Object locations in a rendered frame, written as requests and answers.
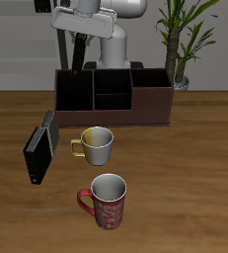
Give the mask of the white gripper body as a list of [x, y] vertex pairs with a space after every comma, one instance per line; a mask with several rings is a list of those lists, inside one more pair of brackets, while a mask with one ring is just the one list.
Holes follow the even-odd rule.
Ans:
[[73, 9], [57, 6], [51, 18], [55, 29], [110, 39], [114, 34], [116, 12], [104, 7], [91, 17], [77, 15]]

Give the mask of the slim black book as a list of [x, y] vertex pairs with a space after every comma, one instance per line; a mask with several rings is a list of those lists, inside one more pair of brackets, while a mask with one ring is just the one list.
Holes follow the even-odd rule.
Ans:
[[77, 33], [75, 38], [71, 74], [79, 76], [84, 63], [87, 36]]

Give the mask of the black book with grey cover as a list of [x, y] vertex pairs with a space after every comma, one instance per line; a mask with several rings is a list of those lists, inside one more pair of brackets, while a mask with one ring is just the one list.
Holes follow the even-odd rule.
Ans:
[[41, 126], [46, 129], [51, 155], [54, 155], [59, 140], [56, 111], [47, 110]]

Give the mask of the thick black book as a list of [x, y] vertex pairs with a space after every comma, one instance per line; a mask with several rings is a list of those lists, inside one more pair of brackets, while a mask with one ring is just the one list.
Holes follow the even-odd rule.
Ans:
[[51, 153], [45, 128], [35, 128], [23, 152], [31, 183], [40, 185], [51, 162]]

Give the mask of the dark brown desk caddy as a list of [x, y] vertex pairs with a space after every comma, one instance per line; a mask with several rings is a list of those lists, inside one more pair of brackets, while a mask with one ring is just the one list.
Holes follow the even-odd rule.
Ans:
[[55, 72], [60, 127], [167, 126], [173, 95], [162, 68], [85, 69], [78, 78]]

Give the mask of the red patterned mug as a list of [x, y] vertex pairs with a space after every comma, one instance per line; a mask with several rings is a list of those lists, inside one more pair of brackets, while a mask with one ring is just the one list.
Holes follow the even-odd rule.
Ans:
[[95, 218], [100, 228], [116, 229], [122, 221], [126, 190], [126, 183], [120, 176], [102, 174], [93, 180], [90, 189], [78, 192], [77, 203]]

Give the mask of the small dark box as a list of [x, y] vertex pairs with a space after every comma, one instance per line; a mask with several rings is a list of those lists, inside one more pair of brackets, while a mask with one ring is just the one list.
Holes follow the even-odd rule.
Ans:
[[34, 0], [35, 10], [37, 13], [50, 13], [50, 0]]

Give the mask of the yellow and white mug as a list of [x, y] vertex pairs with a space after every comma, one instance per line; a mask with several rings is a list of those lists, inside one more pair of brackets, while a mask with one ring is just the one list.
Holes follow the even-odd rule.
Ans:
[[[70, 151], [75, 157], [85, 157], [93, 166], [102, 166], [110, 159], [113, 142], [114, 135], [109, 129], [93, 126], [85, 129], [79, 139], [70, 141]], [[83, 152], [76, 152], [74, 143], [81, 144]]]

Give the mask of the green pot plant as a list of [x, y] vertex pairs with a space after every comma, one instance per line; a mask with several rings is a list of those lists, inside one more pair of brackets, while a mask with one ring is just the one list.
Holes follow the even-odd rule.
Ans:
[[195, 18], [208, 8], [214, 6], [219, 0], [207, 0], [200, 4], [201, 0], [187, 10], [185, 8], [186, 0], [166, 0], [167, 12], [160, 9], [163, 19], [160, 19], [155, 26], [162, 24], [166, 29], [161, 31], [163, 37], [162, 44], [167, 48], [165, 68], [169, 73], [170, 81], [173, 83], [175, 91], [187, 91], [190, 81], [184, 75], [186, 64], [189, 60], [197, 60], [196, 53], [207, 45], [215, 44], [210, 41], [213, 28], [207, 30], [200, 38], [199, 31], [203, 21], [199, 24], [189, 27]]

